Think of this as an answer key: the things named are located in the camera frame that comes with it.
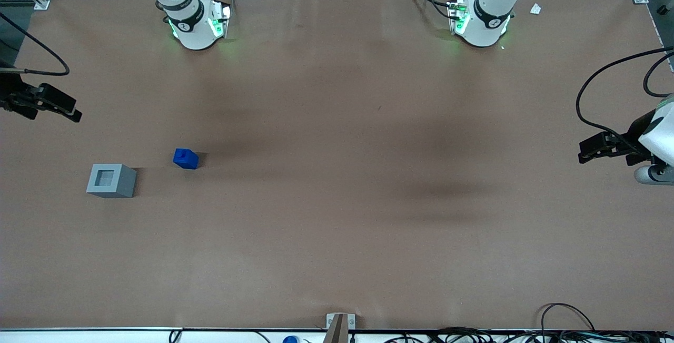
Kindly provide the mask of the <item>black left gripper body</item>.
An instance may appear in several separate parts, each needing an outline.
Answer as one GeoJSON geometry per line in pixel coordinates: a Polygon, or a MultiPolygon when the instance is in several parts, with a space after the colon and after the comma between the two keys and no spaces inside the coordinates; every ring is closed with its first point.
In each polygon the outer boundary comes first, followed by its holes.
{"type": "Polygon", "coordinates": [[[607,141],[610,142],[617,156],[626,156],[628,166],[633,166],[643,161],[650,161],[652,154],[639,142],[639,138],[649,127],[654,112],[645,113],[635,119],[623,134],[611,134],[607,141]]]}

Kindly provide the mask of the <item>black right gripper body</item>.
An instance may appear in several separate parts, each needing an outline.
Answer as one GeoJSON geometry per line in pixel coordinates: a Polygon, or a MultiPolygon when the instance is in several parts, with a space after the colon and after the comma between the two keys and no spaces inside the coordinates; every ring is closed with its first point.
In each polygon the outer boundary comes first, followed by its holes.
{"type": "Polygon", "coordinates": [[[33,86],[24,82],[21,76],[1,76],[1,106],[8,112],[35,120],[38,111],[38,94],[43,85],[33,86]]]}

